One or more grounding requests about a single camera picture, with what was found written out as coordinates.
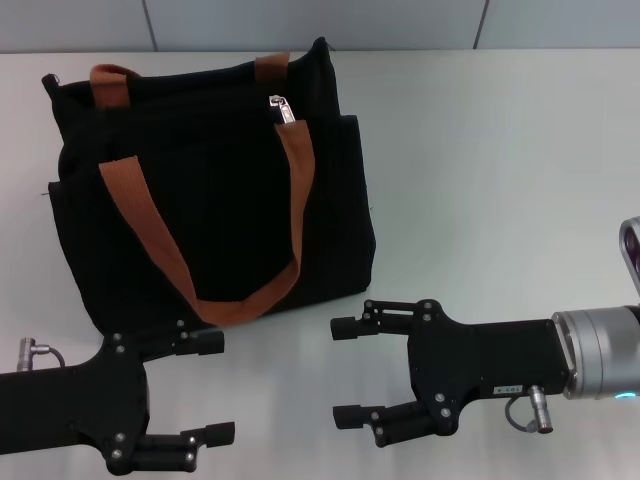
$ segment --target metal connector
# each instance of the metal connector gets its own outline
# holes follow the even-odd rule
[[[33,370],[33,347],[36,341],[30,337],[20,339],[20,351],[18,353],[18,372],[29,372]]]
[[[551,417],[549,416],[549,409],[547,408],[547,397],[542,392],[542,389],[537,385],[533,385],[529,389],[529,398],[531,399],[531,406],[535,414],[538,433],[553,432]]]

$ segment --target bag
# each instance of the bag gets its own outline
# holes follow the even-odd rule
[[[229,326],[367,288],[357,119],[339,115],[324,39],[286,58],[43,79],[65,142],[49,185],[56,228],[101,332]],[[278,92],[296,121],[274,121]]]

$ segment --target bag handle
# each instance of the bag handle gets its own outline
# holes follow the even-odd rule
[[[255,62],[256,83],[284,82],[287,79],[289,53],[277,53],[258,57]],[[112,64],[96,65],[89,74],[89,84],[93,92],[96,108],[129,107],[127,77],[140,77],[128,68]]]
[[[304,120],[276,125],[275,129],[289,162],[293,258],[271,281],[240,302],[197,298],[189,267],[153,203],[137,157],[100,164],[107,190],[151,261],[207,323],[227,327],[263,315],[289,293],[300,276],[304,209],[315,172],[313,145]]]

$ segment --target silver cylinder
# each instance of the silver cylinder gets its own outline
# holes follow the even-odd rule
[[[549,409],[547,408],[547,397],[542,392],[542,389],[537,385],[532,386],[529,389],[529,398],[536,417],[538,433],[553,432],[551,416],[549,415]]]
[[[566,398],[640,392],[640,323],[628,308],[557,312],[553,319],[572,373]]]
[[[33,338],[25,337],[20,339],[20,351],[18,353],[18,372],[28,372],[33,370],[33,352],[31,348],[36,344]]]

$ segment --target robotic arm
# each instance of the robotic arm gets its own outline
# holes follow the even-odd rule
[[[640,217],[620,228],[620,248],[640,293]],[[470,402],[508,398],[509,423],[525,432],[553,431],[547,395],[568,399],[635,396],[640,392],[640,308],[557,312],[551,319],[465,325],[435,300],[415,304],[367,300],[359,320],[331,321],[334,340],[406,335],[416,401],[394,407],[334,407],[339,429],[371,426],[376,445],[458,430]],[[509,409],[528,396],[535,419],[518,425]]]
[[[168,355],[224,351],[220,331],[178,328],[153,335],[114,333],[89,361],[65,366],[59,352],[20,341],[18,371],[0,374],[0,455],[85,444],[114,475],[134,470],[193,472],[201,446],[234,441],[233,422],[175,435],[149,435],[149,388],[144,362]],[[33,370],[33,356],[53,353],[60,368]]]

